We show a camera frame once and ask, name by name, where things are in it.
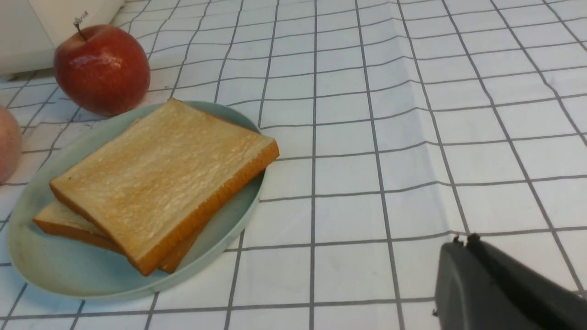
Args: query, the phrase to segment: white container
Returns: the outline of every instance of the white container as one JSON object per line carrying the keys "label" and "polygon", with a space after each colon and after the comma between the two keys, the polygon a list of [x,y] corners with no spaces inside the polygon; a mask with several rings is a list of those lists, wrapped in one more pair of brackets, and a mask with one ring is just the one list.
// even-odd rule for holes
{"label": "white container", "polygon": [[108,24],[124,0],[0,0],[0,75],[53,67],[55,49],[80,27]]}

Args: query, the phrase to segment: apple stem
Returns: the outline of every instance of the apple stem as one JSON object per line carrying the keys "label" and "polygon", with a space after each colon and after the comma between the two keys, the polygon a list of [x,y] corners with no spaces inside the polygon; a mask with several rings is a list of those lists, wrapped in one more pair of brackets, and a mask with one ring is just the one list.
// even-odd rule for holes
{"label": "apple stem", "polygon": [[75,26],[75,28],[77,29],[77,32],[79,33],[79,35],[82,36],[82,38],[87,42],[86,36],[84,36],[83,33],[82,33],[82,30],[79,29],[79,23],[74,23],[73,26]]}

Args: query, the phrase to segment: plate rim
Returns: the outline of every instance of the plate rim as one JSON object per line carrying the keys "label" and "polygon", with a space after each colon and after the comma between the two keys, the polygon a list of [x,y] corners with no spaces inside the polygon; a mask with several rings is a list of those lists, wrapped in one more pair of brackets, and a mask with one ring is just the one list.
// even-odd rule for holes
{"label": "plate rim", "polygon": [[[230,112],[233,112],[233,113],[237,114],[238,116],[240,116],[241,119],[248,122],[251,125],[251,127],[254,127],[255,132],[261,134],[261,129],[259,128],[259,126],[256,123],[254,123],[251,119],[247,118],[241,112],[239,112],[229,106],[222,105],[219,103],[214,103],[214,102],[200,101],[200,100],[181,100],[181,101],[192,106],[192,107],[195,107],[196,109],[198,109],[200,111],[204,111],[204,112],[207,112],[207,111],[200,109],[200,107],[198,105],[204,105],[204,107],[220,107],[220,108],[227,109]],[[145,105],[142,107],[135,108],[133,110],[130,110],[126,113],[122,113],[122,114],[115,116],[115,117],[107,118],[106,120],[102,121],[102,124],[99,126],[98,129],[91,130],[86,133],[82,133],[81,135],[79,135],[77,137],[77,140],[69,143],[67,146],[62,148],[60,150],[59,154],[60,155],[66,154],[67,151],[71,151],[71,150],[79,148],[79,146],[85,140],[90,139],[94,134],[98,135],[100,133],[100,127],[103,127],[103,126],[107,127],[108,123],[118,122],[121,119],[124,120],[126,118],[135,119],[140,116],[138,113],[140,113],[141,111],[147,111],[147,113],[150,114],[153,111],[155,111],[156,109],[158,109],[163,104],[164,104],[164,102],[153,103],[151,105]],[[33,177],[29,180],[29,182],[26,185],[26,188],[21,192],[21,195],[18,197],[17,202],[16,202],[14,208],[12,209],[12,212],[11,212],[12,214],[15,211],[19,211],[20,208],[26,207],[26,203],[23,200],[23,196],[26,194],[27,195],[30,194],[30,192],[27,193],[29,191],[29,189],[32,189],[30,183],[34,181],[34,179],[38,176],[38,173],[40,171],[42,171],[43,168],[48,169],[48,168],[50,168],[50,165],[53,162],[57,163],[57,162],[59,162],[59,160],[62,157],[65,157],[65,156],[60,156],[60,155],[55,156],[55,158],[52,160],[48,160],[48,162],[43,167],[39,168],[35,172],[35,175],[33,175]],[[156,292],[164,291],[166,289],[174,287],[174,286],[188,280],[189,278],[197,275],[200,271],[206,269],[210,263],[212,263],[222,253],[224,253],[224,250],[226,248],[228,248],[228,246],[230,246],[230,244],[233,243],[233,240],[237,239],[240,236],[240,233],[244,230],[246,225],[251,220],[252,212],[256,209],[257,205],[259,204],[259,198],[261,195],[261,191],[265,185],[265,172],[266,172],[266,170],[263,170],[258,174],[258,175],[261,175],[262,177],[260,180],[261,182],[259,184],[259,189],[257,190],[257,193],[255,194],[255,197],[253,198],[253,201],[247,207],[247,210],[242,215],[242,217],[236,222],[236,224],[229,230],[229,232],[222,239],[218,240],[210,249],[208,249],[206,252],[204,252],[201,256],[196,258],[194,261],[185,265],[182,269],[179,269],[172,274],[167,274],[163,278],[156,280],[152,283],[143,285],[141,287],[133,288],[130,290],[126,290],[126,291],[121,291],[121,292],[116,292],[116,293],[111,293],[111,294],[98,294],[98,295],[70,295],[70,294],[64,294],[62,292],[52,291],[50,289],[47,289],[46,287],[38,285],[34,280],[31,280],[30,278],[26,277],[18,267],[19,262],[15,262],[15,258],[14,258],[15,247],[14,246],[16,245],[16,243],[14,242],[14,240],[17,238],[15,238],[13,235],[13,233],[14,233],[13,226],[16,225],[14,221],[9,221],[7,224],[8,225],[7,245],[8,245],[8,252],[9,252],[8,254],[10,257],[11,266],[25,280],[25,283],[27,283],[29,285],[33,285],[35,288],[38,288],[44,292],[48,292],[50,294],[61,296],[64,298],[69,298],[69,299],[82,299],[85,301],[121,301],[121,300],[138,299],[138,298],[150,295],[150,294],[154,294]]]}

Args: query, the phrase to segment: bread crust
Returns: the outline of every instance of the bread crust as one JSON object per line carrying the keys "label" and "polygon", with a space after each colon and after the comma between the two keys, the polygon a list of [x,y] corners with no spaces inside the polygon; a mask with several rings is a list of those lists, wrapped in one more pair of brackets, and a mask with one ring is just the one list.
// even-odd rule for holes
{"label": "bread crust", "polygon": [[[45,233],[49,235],[68,238],[70,240],[79,241],[85,244],[93,245],[95,247],[103,248],[118,254],[124,255],[124,252],[113,241],[109,240],[105,235],[100,235],[81,228],[72,227],[66,224],[53,223],[39,218],[34,218],[33,222]],[[197,228],[186,240],[177,244],[165,259],[159,265],[159,269],[172,274],[177,270],[181,260],[189,252],[192,245],[202,233],[204,227]]]}
{"label": "bread crust", "polygon": [[[277,159],[277,157],[279,157],[279,147],[277,142],[273,140],[270,144],[265,146],[254,159],[241,167],[229,180],[225,181],[218,190],[212,193],[212,195],[193,210],[179,223],[179,225],[172,229],[143,257],[135,260],[134,258],[129,257],[129,253],[127,253],[120,244],[116,245],[123,251],[123,254],[127,256],[129,263],[131,263],[134,268],[136,268],[143,276],[149,276],[180,242],[186,240],[197,228],[205,227],[211,220],[212,216],[226,202],[228,202],[228,200],[233,198],[233,196],[241,191],[252,179],[265,170],[275,159]],[[90,221],[109,237],[112,236],[112,234],[108,232],[99,221],[96,221],[96,219],[94,219],[88,212],[63,194],[59,188],[53,184],[53,180],[49,182],[49,186],[59,202],[69,207],[70,210],[78,215],[81,215],[87,221]]]}

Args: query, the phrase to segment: peach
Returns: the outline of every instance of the peach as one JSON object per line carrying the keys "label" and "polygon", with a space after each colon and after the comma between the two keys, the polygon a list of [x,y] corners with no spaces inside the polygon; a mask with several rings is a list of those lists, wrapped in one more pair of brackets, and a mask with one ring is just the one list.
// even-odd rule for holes
{"label": "peach", "polygon": [[21,128],[12,113],[0,106],[0,183],[16,171],[21,152]]}

